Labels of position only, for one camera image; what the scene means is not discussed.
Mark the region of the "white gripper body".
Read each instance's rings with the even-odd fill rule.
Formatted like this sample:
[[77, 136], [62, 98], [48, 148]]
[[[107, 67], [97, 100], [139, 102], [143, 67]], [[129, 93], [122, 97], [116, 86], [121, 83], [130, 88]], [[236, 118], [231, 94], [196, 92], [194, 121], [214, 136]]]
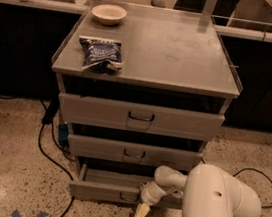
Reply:
[[166, 195], [166, 190], [162, 189], [154, 181], [149, 181], [140, 185], [140, 197], [144, 204], [155, 206], [164, 195]]

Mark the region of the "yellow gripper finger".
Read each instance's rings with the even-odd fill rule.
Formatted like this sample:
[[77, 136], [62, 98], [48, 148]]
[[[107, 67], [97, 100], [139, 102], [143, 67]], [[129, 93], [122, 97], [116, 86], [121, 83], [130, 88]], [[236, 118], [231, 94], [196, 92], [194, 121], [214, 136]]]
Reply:
[[150, 212], [150, 206], [146, 203], [141, 203], [137, 206], [136, 213], [134, 214], [134, 217], [146, 217], [147, 214]]

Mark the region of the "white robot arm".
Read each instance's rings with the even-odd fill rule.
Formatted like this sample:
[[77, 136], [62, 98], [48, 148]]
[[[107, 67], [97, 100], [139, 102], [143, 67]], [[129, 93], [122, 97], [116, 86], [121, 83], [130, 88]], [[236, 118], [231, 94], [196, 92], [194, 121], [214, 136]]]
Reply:
[[261, 202], [253, 188], [211, 164], [201, 164], [188, 175], [159, 166], [153, 180], [141, 185], [134, 217], [145, 217], [163, 196], [182, 192], [181, 217], [260, 217]]

